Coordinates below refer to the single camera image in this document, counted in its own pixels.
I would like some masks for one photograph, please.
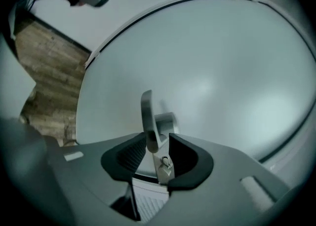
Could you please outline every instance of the brown floor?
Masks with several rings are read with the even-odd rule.
[[[90,53],[30,17],[16,23],[15,35],[19,61],[36,82],[35,98],[25,104],[22,115],[60,146],[71,144],[83,65]]]

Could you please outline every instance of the wooden floor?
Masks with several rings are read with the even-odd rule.
[[[36,94],[22,111],[30,125],[60,146],[76,139],[76,111],[84,63],[90,53],[31,17],[15,26],[22,66],[36,82]]]

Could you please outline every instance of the robotic device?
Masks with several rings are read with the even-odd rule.
[[[69,1],[98,7],[108,0]],[[10,45],[5,17],[1,31]],[[154,115],[151,90],[140,102],[142,133],[74,147],[2,119],[0,153],[10,181],[62,225],[261,225],[292,201],[299,187],[290,189],[258,161],[181,135],[173,113]]]

